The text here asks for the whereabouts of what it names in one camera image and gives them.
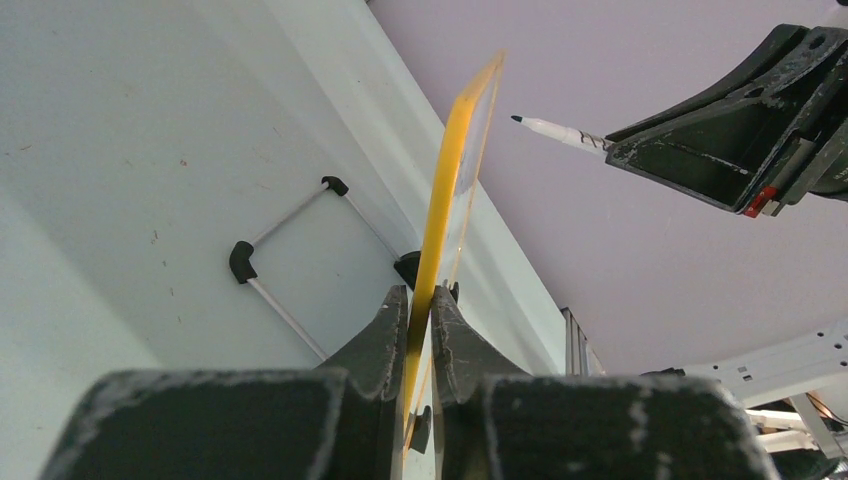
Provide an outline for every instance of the white wall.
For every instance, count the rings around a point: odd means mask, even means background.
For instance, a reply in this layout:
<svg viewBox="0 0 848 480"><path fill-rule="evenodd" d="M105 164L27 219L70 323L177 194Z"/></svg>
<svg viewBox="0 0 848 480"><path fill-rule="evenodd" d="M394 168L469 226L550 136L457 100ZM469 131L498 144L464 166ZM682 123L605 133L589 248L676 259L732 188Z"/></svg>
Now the white wall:
<svg viewBox="0 0 848 480"><path fill-rule="evenodd" d="M32 477L109 370L314 366L227 256L338 173L313 137L343 126L305 129L185 2L0 10L0 478ZM254 259L328 352L401 283L332 194Z"/></svg>
<svg viewBox="0 0 848 480"><path fill-rule="evenodd" d="M314 366L226 260L321 176L344 178L396 251L420 246L442 126L363 2L0 13L0 478L33 476L107 371ZM400 283L329 194L254 260L328 352ZM469 323L524 368L562 371L561 316L483 189L463 262Z"/></svg>

